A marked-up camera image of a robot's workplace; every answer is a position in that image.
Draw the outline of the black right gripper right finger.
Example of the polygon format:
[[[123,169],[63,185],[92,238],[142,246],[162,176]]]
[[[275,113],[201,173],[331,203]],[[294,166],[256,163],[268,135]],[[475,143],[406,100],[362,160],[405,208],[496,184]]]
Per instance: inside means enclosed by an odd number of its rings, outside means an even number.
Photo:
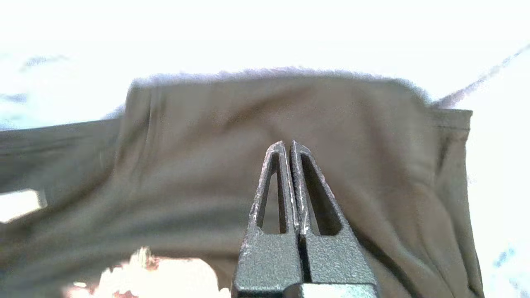
[[[379,287],[312,152],[293,141],[290,170],[299,219],[304,281],[292,298],[378,298]]]

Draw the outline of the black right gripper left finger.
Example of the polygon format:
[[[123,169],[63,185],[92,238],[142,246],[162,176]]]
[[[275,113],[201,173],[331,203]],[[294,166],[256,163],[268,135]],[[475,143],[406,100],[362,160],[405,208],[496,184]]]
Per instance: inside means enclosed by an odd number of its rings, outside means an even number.
[[[279,234],[263,232],[267,193],[273,174],[277,176]],[[284,142],[278,141],[265,153],[231,281],[233,298],[282,298],[286,288],[303,281],[299,227],[289,156]]]

